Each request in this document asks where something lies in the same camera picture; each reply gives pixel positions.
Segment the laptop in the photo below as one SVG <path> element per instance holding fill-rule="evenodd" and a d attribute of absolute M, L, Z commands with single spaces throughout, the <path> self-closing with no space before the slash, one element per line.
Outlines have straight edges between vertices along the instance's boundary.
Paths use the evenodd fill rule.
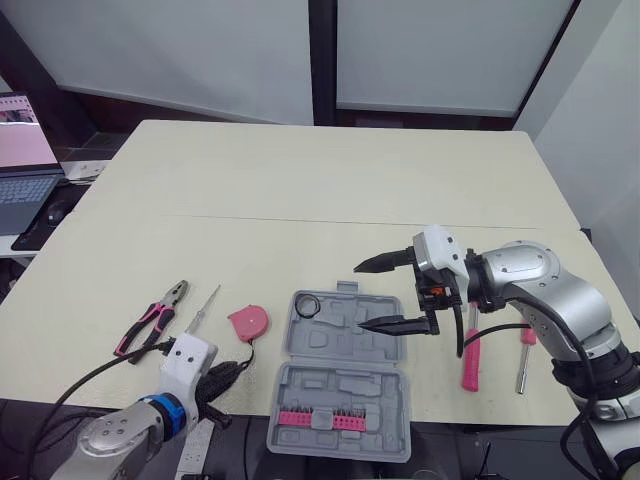
<path fill-rule="evenodd" d="M 27 96 L 0 94 L 0 235 L 27 230 L 61 178 Z"/>

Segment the screwdriver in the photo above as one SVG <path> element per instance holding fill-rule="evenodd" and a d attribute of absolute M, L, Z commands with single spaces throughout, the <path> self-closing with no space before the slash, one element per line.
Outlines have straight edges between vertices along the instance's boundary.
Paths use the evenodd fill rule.
<path fill-rule="evenodd" d="M 518 371 L 518 378 L 516 380 L 516 393 L 522 395 L 524 393 L 524 386 L 527 383 L 529 350 L 531 350 L 531 345 L 536 344 L 536 333 L 533 331 L 533 328 L 523 328 L 520 334 L 520 341 L 522 342 L 522 354 L 520 355 L 520 370 Z"/>
<path fill-rule="evenodd" d="M 467 339 L 478 333 L 478 306 L 469 305 L 469 331 Z M 462 374 L 462 388 L 469 392 L 478 391 L 478 370 L 480 369 L 480 340 L 476 340 L 464 350 L 464 372 Z"/>
<path fill-rule="evenodd" d="M 189 324 L 189 326 L 187 327 L 185 332 L 190 333 L 191 335 L 193 335 L 193 333 L 196 331 L 196 329 L 200 325 L 200 322 L 204 318 L 204 314 L 205 314 L 207 308 L 209 308 L 209 305 L 211 305 L 211 302 L 213 302 L 213 299 L 215 298 L 216 294 L 218 293 L 218 290 L 220 290 L 220 286 L 221 285 L 218 284 L 218 286 L 213 291 L 213 293 L 211 295 L 209 295 L 209 298 L 204 303 L 202 308 L 196 312 L 195 317 L 193 317 L 193 320 L 191 320 L 191 323 Z"/>

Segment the black rubber ring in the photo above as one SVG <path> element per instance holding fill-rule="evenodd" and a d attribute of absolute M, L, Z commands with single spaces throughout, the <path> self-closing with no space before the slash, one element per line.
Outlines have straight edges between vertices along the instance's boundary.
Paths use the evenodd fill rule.
<path fill-rule="evenodd" d="M 300 309 L 298 308 L 298 305 L 303 300 L 311 300 L 315 304 L 316 308 L 313 309 L 312 313 L 302 313 L 300 311 Z M 301 318 L 313 318 L 320 311 L 320 300 L 318 300 L 318 297 L 316 297 L 315 295 L 311 295 L 310 293 L 302 293 L 296 297 L 295 302 L 293 302 L 293 307 L 296 309 L 296 313 Z"/>

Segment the gray tray compartment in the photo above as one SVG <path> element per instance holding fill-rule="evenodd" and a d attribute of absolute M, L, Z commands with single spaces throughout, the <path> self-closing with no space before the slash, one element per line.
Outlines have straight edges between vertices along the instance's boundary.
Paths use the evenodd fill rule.
<path fill-rule="evenodd" d="M 267 447 L 275 453 L 406 462 L 411 455 L 408 382 L 393 367 L 403 358 L 404 341 L 356 326 L 400 315 L 402 307 L 395 297 L 357 294 L 353 282 L 338 282 L 338 290 L 293 296 L 285 338 L 292 362 L 278 372 Z M 320 300 L 320 318 L 296 313 L 293 302 L 305 293 Z M 281 407 L 313 407 L 312 427 L 278 425 Z M 340 408 L 366 410 L 367 432 L 331 430 L 332 412 Z"/>

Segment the robotic arm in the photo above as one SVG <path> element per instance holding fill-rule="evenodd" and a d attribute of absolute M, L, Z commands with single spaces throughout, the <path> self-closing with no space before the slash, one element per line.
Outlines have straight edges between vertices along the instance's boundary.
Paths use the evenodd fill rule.
<path fill-rule="evenodd" d="M 87 425 L 52 480 L 137 477 L 163 442 L 186 435 L 198 423 L 196 387 L 217 352 L 215 345 L 180 334 L 160 370 L 156 394 Z"/>
<path fill-rule="evenodd" d="M 380 317 L 361 327 L 388 335 L 438 334 L 435 312 L 451 308 L 460 356 L 461 312 L 467 303 L 476 302 L 483 313 L 511 304 L 553 357 L 555 379 L 580 410 L 563 435 L 568 459 L 583 471 L 565 451 L 568 436 L 579 426 L 601 478 L 640 475 L 640 354 L 625 347 L 598 290 L 564 270 L 555 253 L 535 242 L 512 242 L 480 255 L 468 250 L 463 258 L 439 225 L 416 235 L 412 247 L 365 260 L 355 271 L 377 273 L 401 265 L 413 267 L 425 316 Z"/>

